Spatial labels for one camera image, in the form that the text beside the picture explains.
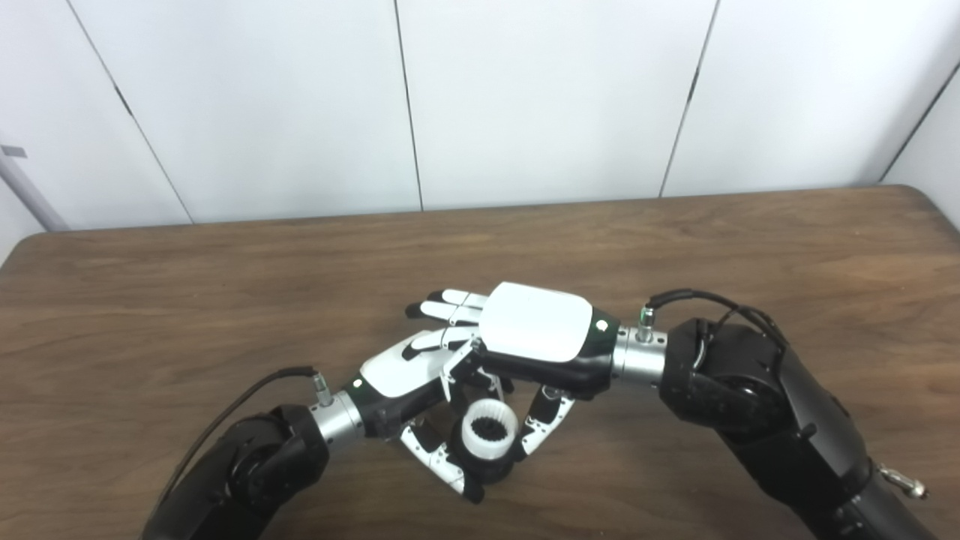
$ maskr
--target robotic arm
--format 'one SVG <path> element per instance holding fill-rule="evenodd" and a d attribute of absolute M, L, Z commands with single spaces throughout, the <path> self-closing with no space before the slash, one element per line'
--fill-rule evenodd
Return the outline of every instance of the robotic arm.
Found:
<path fill-rule="evenodd" d="M 730 311 L 715 322 L 654 330 L 658 309 L 691 298 Z M 734 314 L 755 328 L 728 324 Z M 479 503 L 482 484 L 505 477 L 577 400 L 616 380 L 657 391 L 678 418 L 715 430 L 760 488 L 817 538 L 934 539 L 882 480 L 915 498 L 926 496 L 923 485 L 873 463 L 847 411 L 759 310 L 669 291 L 652 297 L 629 328 L 578 296 L 505 282 L 489 297 L 433 293 L 407 315 L 449 326 L 371 358 L 335 394 L 317 375 L 315 405 L 284 405 L 234 424 L 161 498 L 143 537 L 253 540 L 281 504 L 320 478 L 331 453 L 364 437 L 400 440 Z M 540 384 L 522 427 L 502 404 L 514 379 Z M 465 385 L 491 399 L 469 405 Z M 443 402 L 463 417 L 450 442 L 416 422 Z"/>
<path fill-rule="evenodd" d="M 437 318 L 438 299 L 465 294 L 434 294 L 420 313 Z M 654 330 L 658 309 L 695 298 L 730 311 L 719 321 L 696 318 L 668 333 Z M 728 324 L 734 314 L 754 328 Z M 759 487 L 790 506 L 817 538 L 934 540 L 884 481 L 915 499 L 926 498 L 924 486 L 868 457 L 848 411 L 758 309 L 681 289 L 652 297 L 638 328 L 623 328 L 579 297 L 502 283 L 471 320 L 478 320 L 472 347 L 488 373 L 544 384 L 515 445 L 516 460 L 557 428 L 574 399 L 592 399 L 621 380 L 656 389 L 678 418 L 715 430 Z"/>

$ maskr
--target black cable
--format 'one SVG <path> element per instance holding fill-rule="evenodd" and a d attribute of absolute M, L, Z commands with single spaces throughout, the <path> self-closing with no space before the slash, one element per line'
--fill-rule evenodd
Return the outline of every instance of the black cable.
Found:
<path fill-rule="evenodd" d="M 186 451 L 186 454 L 183 456 L 183 459 L 180 460 L 180 463 L 174 469 L 174 474 L 167 480 L 167 484 L 163 486 L 163 490 L 160 492 L 160 497 L 156 500 L 154 509 L 150 511 L 150 517 L 147 518 L 147 523 L 150 523 L 154 519 L 156 510 L 160 508 L 160 505 L 167 500 L 167 497 L 170 497 L 170 493 L 173 492 L 174 487 L 177 486 L 177 481 L 180 479 L 180 476 L 183 474 L 183 471 L 186 470 L 186 466 L 190 464 L 190 461 L 193 459 L 193 456 L 197 453 L 201 446 L 204 445 L 204 442 L 209 438 L 210 434 L 213 433 L 221 424 L 224 423 L 224 420 L 227 420 L 230 414 L 233 414 L 240 405 L 242 405 L 246 400 L 248 400 L 253 394 L 255 394 L 260 388 L 263 388 L 267 384 L 273 382 L 274 380 L 284 379 L 287 377 L 313 377 L 317 375 L 317 370 L 313 369 L 310 366 L 300 366 L 300 367 L 288 367 L 283 368 L 275 373 L 264 377 L 261 380 L 258 380 L 247 390 L 240 394 L 240 396 L 233 401 L 227 408 L 224 409 L 216 418 L 213 419 L 213 422 L 206 427 L 204 432 L 197 437 L 197 440 L 190 446 L 189 450 Z"/>
<path fill-rule="evenodd" d="M 727 320 L 733 317 L 735 313 L 737 313 L 736 309 L 730 309 L 729 311 L 724 313 L 723 317 L 720 317 L 720 320 L 717 321 L 716 326 L 713 328 L 713 333 L 717 334 L 720 331 L 720 329 L 722 329 L 723 326 L 727 324 Z"/>
<path fill-rule="evenodd" d="M 738 313 L 741 317 L 760 329 L 760 331 L 769 335 L 777 343 L 781 351 L 786 350 L 788 346 L 786 337 L 784 337 L 780 332 L 780 327 L 777 326 L 777 323 L 774 322 L 770 315 L 767 315 L 755 307 L 742 306 L 741 304 L 738 304 L 733 300 L 724 296 L 720 296 L 716 293 L 689 288 L 668 290 L 666 292 L 661 292 L 660 294 L 651 296 L 646 307 L 651 309 L 659 309 L 667 304 L 672 304 L 681 300 L 692 299 L 708 300 L 710 302 L 714 302 L 715 304 L 727 307 L 730 311 L 728 311 L 727 314 L 725 314 L 722 318 L 724 323 L 726 323 L 727 319 L 729 319 L 734 313 Z"/>

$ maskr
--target wooden table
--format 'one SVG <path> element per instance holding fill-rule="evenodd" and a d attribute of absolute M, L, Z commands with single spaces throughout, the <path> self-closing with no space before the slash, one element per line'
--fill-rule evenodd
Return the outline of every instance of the wooden table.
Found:
<path fill-rule="evenodd" d="M 960 527 L 960 242 L 907 187 L 33 236 L 0 270 L 0 538 L 125 539 L 198 432 L 249 383 L 313 364 L 345 382 L 423 322 L 403 308 L 501 281 L 633 321 L 651 293 L 762 307 L 871 454 Z M 694 314 L 666 310 L 661 325 Z M 510 403 L 522 413 L 533 387 Z M 302 380 L 241 414 L 308 403 Z M 650 393 L 577 404 L 472 506 L 397 443 L 335 455 L 268 538 L 808 538 L 715 435 Z"/>

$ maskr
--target white wall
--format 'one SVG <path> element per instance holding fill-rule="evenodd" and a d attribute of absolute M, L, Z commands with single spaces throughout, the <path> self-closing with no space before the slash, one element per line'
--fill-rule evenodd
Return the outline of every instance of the white wall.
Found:
<path fill-rule="evenodd" d="M 420 209 L 392 0 L 74 0 L 196 221 Z"/>
<path fill-rule="evenodd" d="M 956 0 L 723 0 L 664 195 L 876 183 L 958 61 Z"/>
<path fill-rule="evenodd" d="M 16 244 L 43 228 L 0 179 L 0 265 Z"/>
<path fill-rule="evenodd" d="M 656 197 L 714 0 L 400 0 L 426 209 Z"/>
<path fill-rule="evenodd" d="M 106 68 L 67 2 L 0 0 L 52 229 L 868 184 L 960 61 L 955 0 L 73 4 Z"/>
<path fill-rule="evenodd" d="M 960 228 L 960 77 L 954 75 L 883 181 L 913 185 Z"/>
<path fill-rule="evenodd" d="M 0 0 L 0 144 L 57 228 L 189 221 L 66 2 Z"/>

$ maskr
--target black fingertip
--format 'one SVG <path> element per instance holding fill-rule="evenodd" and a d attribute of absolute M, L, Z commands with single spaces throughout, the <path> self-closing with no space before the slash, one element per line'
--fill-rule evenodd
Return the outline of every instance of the black fingertip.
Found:
<path fill-rule="evenodd" d="M 400 355 L 403 356 L 404 360 L 412 360 L 415 357 L 417 357 L 417 355 L 419 354 L 420 354 L 420 351 L 417 349 L 414 349 L 413 345 L 407 345 L 406 348 L 403 349 L 403 352 L 400 353 Z"/>
<path fill-rule="evenodd" d="M 551 400 L 543 395 L 543 387 L 534 396 L 534 401 L 530 404 L 530 410 L 527 416 L 534 420 L 539 420 L 544 424 L 552 424 L 560 414 L 560 398 Z"/>
<path fill-rule="evenodd" d="M 407 314 L 408 319 L 422 319 L 426 316 L 423 313 L 423 309 L 420 308 L 420 302 L 414 302 L 410 306 L 407 306 L 403 312 Z"/>
<path fill-rule="evenodd" d="M 514 444 L 510 447 L 510 456 L 516 463 L 527 458 L 527 453 L 523 450 L 523 443 L 520 441 L 522 438 L 522 436 L 518 436 L 514 439 Z"/>
<path fill-rule="evenodd" d="M 464 499 L 474 504 L 480 504 L 483 502 L 483 496 L 484 489 L 480 482 L 469 475 L 464 475 Z"/>
<path fill-rule="evenodd" d="M 450 388 L 450 408 L 453 409 L 453 412 L 457 416 L 467 414 L 467 409 L 469 408 L 467 396 L 464 395 L 464 389 L 459 385 L 454 385 Z"/>
<path fill-rule="evenodd" d="M 417 437 L 417 442 L 427 451 L 428 454 L 433 454 L 433 451 L 437 450 L 444 443 L 444 438 L 437 433 L 437 430 L 430 425 L 429 422 L 423 421 L 423 424 L 419 426 L 413 426 L 410 430 L 414 433 L 414 436 Z"/>

